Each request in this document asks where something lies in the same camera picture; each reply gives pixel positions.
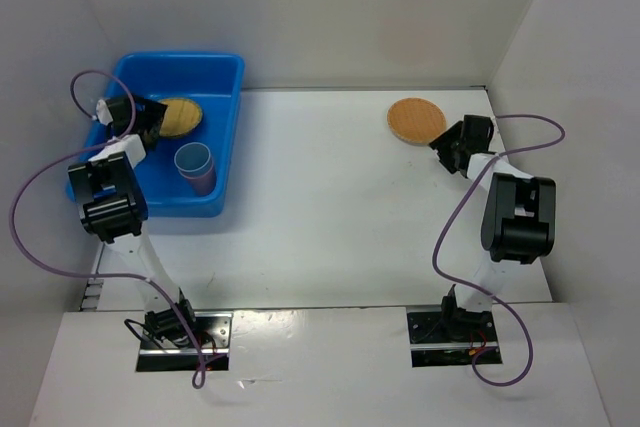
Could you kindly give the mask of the green-rimmed bamboo tray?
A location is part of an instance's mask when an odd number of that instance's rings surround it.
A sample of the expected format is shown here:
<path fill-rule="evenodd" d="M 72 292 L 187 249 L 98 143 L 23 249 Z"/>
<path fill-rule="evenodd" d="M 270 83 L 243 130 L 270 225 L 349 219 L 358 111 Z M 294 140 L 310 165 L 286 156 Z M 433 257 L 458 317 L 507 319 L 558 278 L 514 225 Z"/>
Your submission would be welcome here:
<path fill-rule="evenodd" d="M 201 123 L 203 110 L 195 101 L 182 98 L 165 98 L 160 103 L 166 106 L 160 137 L 177 139 L 189 135 Z"/>

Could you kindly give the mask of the brown woven bamboo tray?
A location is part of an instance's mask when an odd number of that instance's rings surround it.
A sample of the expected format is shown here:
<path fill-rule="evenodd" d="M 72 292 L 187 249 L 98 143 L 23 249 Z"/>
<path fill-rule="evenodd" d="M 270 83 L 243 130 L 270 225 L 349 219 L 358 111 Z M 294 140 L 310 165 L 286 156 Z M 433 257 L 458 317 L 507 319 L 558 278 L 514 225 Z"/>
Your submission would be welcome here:
<path fill-rule="evenodd" d="M 412 145 L 427 145 L 447 128 L 441 109 L 422 98 L 396 101 L 388 109 L 386 119 L 392 134 Z"/>

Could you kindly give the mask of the blue plastic cup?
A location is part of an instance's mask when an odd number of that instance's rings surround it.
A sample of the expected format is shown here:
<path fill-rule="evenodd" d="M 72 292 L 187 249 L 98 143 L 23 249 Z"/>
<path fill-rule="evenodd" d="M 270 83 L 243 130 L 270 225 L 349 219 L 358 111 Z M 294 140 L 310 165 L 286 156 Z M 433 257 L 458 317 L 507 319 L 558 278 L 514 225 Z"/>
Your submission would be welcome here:
<path fill-rule="evenodd" d="M 174 164 L 185 177 L 200 177 L 213 166 L 213 156 L 209 147 L 200 142 L 182 145 L 174 154 Z"/>

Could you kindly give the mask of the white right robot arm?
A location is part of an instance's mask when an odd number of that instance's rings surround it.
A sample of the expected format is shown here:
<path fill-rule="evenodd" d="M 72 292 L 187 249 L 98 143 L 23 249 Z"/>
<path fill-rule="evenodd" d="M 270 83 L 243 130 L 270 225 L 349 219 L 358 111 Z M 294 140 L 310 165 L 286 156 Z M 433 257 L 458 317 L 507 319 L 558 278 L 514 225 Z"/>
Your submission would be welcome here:
<path fill-rule="evenodd" d="M 554 246 L 555 181 L 525 173 L 490 151 L 493 135 L 491 118 L 466 115 L 429 144 L 449 173 L 486 193 L 486 204 L 480 227 L 485 253 L 473 278 L 455 281 L 444 296 L 427 342 L 463 342 L 481 334 L 515 267 L 534 263 Z"/>

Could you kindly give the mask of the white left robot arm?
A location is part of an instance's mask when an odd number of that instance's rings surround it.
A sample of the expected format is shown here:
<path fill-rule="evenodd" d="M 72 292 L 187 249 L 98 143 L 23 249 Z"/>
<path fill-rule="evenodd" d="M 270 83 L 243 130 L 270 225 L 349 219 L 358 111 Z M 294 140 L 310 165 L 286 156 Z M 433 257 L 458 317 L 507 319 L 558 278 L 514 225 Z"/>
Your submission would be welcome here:
<path fill-rule="evenodd" d="M 149 210 L 134 168 L 155 148 L 167 106 L 135 94 L 98 102 L 96 115 L 110 145 L 68 168 L 81 223 L 134 274 L 145 308 L 142 339 L 161 348 L 194 345 L 199 322 L 189 301 L 169 277 L 151 243 Z"/>

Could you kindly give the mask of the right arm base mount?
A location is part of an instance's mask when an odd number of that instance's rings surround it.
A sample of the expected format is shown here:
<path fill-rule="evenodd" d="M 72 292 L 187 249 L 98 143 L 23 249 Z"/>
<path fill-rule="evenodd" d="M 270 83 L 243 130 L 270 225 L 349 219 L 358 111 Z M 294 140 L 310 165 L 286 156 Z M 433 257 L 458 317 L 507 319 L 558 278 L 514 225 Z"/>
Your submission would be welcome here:
<path fill-rule="evenodd" d="M 502 363 L 498 336 L 491 313 L 479 323 L 448 326 L 439 307 L 408 308 L 406 320 L 412 366 L 470 366 L 480 353 L 478 365 Z"/>

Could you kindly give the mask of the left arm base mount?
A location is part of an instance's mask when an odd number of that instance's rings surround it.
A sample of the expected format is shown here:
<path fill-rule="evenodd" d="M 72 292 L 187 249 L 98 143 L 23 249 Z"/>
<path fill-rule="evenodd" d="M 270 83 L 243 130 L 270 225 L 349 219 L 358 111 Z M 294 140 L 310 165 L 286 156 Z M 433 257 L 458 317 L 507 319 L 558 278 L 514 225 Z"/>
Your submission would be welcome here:
<path fill-rule="evenodd" d="M 202 348 L 207 371 L 227 371 L 231 344 L 232 312 L 197 311 L 195 336 Z M 176 346 L 169 340 L 153 337 L 141 322 L 126 319 L 125 325 L 139 342 L 135 370 L 141 373 L 193 371 L 197 352 L 189 344 Z"/>

